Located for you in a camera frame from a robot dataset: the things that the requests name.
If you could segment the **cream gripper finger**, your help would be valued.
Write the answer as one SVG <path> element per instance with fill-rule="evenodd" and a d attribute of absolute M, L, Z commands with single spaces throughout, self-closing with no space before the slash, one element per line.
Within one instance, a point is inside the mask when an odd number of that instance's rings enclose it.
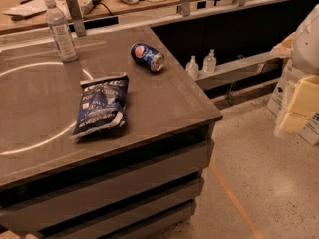
<path fill-rule="evenodd" d="M 318 75 L 307 76 L 297 82 L 288 111 L 307 118 L 319 112 Z"/>
<path fill-rule="evenodd" d="M 277 135 L 299 133 L 309 120 L 310 117 L 280 111 L 275 122 L 274 133 Z"/>

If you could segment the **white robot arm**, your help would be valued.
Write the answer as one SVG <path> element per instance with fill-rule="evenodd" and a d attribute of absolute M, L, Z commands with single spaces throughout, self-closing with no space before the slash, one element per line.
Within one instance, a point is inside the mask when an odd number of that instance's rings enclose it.
<path fill-rule="evenodd" d="M 277 114 L 274 134 L 299 134 L 319 113 L 319 4 L 271 55 L 287 60 L 268 102 Z"/>

